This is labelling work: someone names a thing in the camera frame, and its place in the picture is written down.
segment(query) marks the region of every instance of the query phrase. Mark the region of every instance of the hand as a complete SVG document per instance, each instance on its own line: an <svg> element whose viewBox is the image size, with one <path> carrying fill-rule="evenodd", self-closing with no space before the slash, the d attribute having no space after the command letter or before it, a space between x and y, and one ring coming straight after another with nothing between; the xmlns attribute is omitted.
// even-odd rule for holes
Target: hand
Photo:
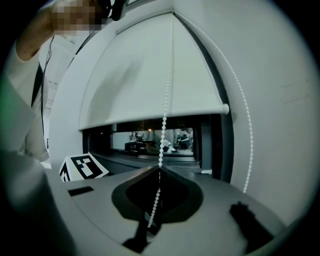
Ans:
<svg viewBox="0 0 320 256"><path fill-rule="evenodd" d="M17 55L28 61L54 35L99 30L108 14L98 0L57 0L41 9L23 31L16 42Z"/></svg>
<svg viewBox="0 0 320 256"><path fill-rule="evenodd" d="M58 0L51 7L52 28L55 35L99 30L108 14L98 0Z"/></svg>

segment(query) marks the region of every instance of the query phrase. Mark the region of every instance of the white roller blind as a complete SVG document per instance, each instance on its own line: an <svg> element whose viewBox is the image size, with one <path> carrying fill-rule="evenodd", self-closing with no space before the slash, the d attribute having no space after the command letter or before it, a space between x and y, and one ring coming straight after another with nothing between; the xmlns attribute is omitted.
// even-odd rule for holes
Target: white roller blind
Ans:
<svg viewBox="0 0 320 256"><path fill-rule="evenodd" d="M113 39L88 82L79 130L163 116L171 18L145 20ZM172 77L168 117L229 111L197 44L175 17Z"/></svg>

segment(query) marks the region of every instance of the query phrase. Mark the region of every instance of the black cable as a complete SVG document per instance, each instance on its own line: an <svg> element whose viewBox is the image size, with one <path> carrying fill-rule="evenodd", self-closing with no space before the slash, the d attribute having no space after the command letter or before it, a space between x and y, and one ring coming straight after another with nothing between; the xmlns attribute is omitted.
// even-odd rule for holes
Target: black cable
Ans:
<svg viewBox="0 0 320 256"><path fill-rule="evenodd" d="M49 51L48 54L46 55L46 61L44 65L44 70L43 70L43 77L42 77L42 83L41 83L41 119L42 119L42 131L43 134L45 134L45 129L44 129L44 83L45 83L45 74L46 74L46 69L47 65L51 59L52 56L52 50L51 50L51 45L54 40L54 36L51 39L50 45L49 45Z"/></svg>

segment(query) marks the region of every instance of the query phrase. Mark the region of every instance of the beaded pull chain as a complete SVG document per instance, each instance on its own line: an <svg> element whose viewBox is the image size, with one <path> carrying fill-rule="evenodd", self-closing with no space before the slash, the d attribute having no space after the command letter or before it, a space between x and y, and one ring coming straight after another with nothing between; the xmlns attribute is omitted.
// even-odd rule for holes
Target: beaded pull chain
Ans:
<svg viewBox="0 0 320 256"><path fill-rule="evenodd" d="M167 81L166 81L166 91L165 91L165 101L164 101L164 112L163 112L163 118L162 118L162 131L161 131L161 140L160 140L160 154L159 154L159 167L162 166L162 161L163 161L163 152L164 152L164 141L165 141L165 133L166 133L166 124L167 124L167 110L168 110L168 100L169 100L169 89L170 85L172 83L172 52L173 52L173 44L174 44L174 35L173 35L173 27L174 27L174 15L172 14L171 17L171 32L170 32L170 54L169 54L169 64L168 64L168 76L167 76ZM153 209L152 213L150 216L150 220L148 223L148 229L151 227L154 217L156 214L157 210L157 205L159 201L159 196L160 196L160 171L159 171L159 189L157 190L155 194L155 200L153 204Z"/></svg>

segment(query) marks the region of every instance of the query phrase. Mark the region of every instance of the black cutout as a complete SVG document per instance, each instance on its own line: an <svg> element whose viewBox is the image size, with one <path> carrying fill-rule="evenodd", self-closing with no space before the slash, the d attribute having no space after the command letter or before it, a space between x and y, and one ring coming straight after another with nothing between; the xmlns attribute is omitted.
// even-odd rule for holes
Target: black cutout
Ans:
<svg viewBox="0 0 320 256"><path fill-rule="evenodd" d="M158 190L161 172L159 203L156 216L160 224L183 222L191 217L203 202L201 188L194 182L162 166L147 167L147 171L117 186L112 192L112 202L120 214L130 220L140 221L145 212L150 213Z"/></svg>
<svg viewBox="0 0 320 256"><path fill-rule="evenodd" d="M248 205L238 202L231 205L230 214L248 241L246 253L251 253L270 242L274 237L256 220Z"/></svg>
<svg viewBox="0 0 320 256"><path fill-rule="evenodd" d="M142 251L148 245L147 226L147 221L142 217L141 221L139 222L139 226L136 230L135 236L125 241L122 245L136 253L142 253Z"/></svg>
<svg viewBox="0 0 320 256"><path fill-rule="evenodd" d="M68 190L68 192L69 192L69 195L73 197L73 196L81 195L81 194L84 194L84 193L88 193L88 192L93 191L93 190L94 189L92 187L85 186L85 187L81 187L81 188Z"/></svg>

